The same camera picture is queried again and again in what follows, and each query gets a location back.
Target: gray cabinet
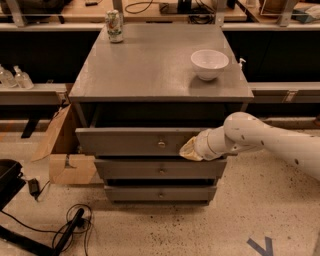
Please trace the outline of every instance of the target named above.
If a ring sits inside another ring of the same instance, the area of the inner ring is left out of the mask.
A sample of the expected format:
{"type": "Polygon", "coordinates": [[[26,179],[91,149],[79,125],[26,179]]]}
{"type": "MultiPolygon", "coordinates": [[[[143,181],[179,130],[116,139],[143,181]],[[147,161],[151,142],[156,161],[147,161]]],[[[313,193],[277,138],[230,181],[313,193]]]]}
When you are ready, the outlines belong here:
{"type": "Polygon", "coordinates": [[[201,130],[218,127],[253,95],[216,26],[127,24],[111,44],[102,30],[70,100],[83,128],[82,150],[95,165],[112,202],[209,203],[226,158],[193,162],[180,148],[201,130]],[[190,56],[216,49],[230,58],[225,74],[197,78],[190,56]]]}

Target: plug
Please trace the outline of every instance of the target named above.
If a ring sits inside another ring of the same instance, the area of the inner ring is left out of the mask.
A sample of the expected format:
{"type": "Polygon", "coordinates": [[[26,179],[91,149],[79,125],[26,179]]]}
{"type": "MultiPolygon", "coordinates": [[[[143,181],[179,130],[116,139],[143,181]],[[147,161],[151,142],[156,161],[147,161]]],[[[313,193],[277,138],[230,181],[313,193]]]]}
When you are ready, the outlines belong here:
{"type": "Polygon", "coordinates": [[[86,220],[84,218],[79,219],[78,222],[77,222],[77,227],[78,228],[83,228],[84,224],[85,224],[85,221],[86,220]]]}
{"type": "Polygon", "coordinates": [[[28,180],[29,193],[37,200],[40,195],[39,182],[37,179],[28,180]]]}

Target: speckled floor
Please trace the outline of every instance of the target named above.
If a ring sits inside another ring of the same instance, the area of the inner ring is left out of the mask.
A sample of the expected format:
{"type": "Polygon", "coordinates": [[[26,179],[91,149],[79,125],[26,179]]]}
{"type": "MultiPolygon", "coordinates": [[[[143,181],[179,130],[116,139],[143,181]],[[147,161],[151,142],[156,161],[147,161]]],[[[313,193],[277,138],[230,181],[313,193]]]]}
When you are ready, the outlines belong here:
{"type": "MultiPolygon", "coordinates": [[[[42,187],[48,181],[49,159],[30,159],[46,123],[22,140],[23,127],[23,122],[0,123],[0,158],[19,161],[26,178],[37,178],[42,187]]],[[[304,132],[320,136],[320,130],[304,132]]],[[[88,255],[320,255],[320,182],[267,151],[229,157],[209,206],[113,205],[100,184],[50,185],[39,202],[24,186],[4,211],[34,228],[58,230],[75,204],[87,204],[93,211],[88,255]],[[272,247],[266,246],[266,238],[272,247]]],[[[0,223],[51,245],[52,233],[28,230],[1,213],[0,223]]],[[[83,241],[84,234],[75,235],[62,255],[85,255],[83,241]]],[[[0,241],[0,255],[31,254],[0,241]]]]}

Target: cardboard box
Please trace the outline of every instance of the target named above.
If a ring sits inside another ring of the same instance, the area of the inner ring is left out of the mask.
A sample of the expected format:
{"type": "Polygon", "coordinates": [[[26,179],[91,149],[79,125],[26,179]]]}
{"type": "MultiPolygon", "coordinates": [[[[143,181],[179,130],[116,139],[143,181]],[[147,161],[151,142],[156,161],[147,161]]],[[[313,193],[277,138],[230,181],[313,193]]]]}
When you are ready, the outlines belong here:
{"type": "Polygon", "coordinates": [[[80,121],[72,105],[54,115],[31,161],[49,159],[49,177],[52,184],[100,183],[94,156],[77,154],[79,142],[75,134],[80,121]]]}

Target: plastic bottle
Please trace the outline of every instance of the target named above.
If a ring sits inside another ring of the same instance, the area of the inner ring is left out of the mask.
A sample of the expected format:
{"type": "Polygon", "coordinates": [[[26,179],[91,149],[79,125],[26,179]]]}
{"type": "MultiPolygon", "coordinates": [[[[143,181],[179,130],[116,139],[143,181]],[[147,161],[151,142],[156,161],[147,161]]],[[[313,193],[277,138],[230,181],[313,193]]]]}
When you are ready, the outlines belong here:
{"type": "Polygon", "coordinates": [[[16,71],[15,79],[22,89],[32,89],[34,84],[32,83],[29,75],[26,72],[22,72],[18,66],[14,66],[14,70],[16,71]]]}
{"type": "Polygon", "coordinates": [[[4,87],[11,88],[17,86],[17,81],[12,73],[0,65],[0,82],[4,87]]]}

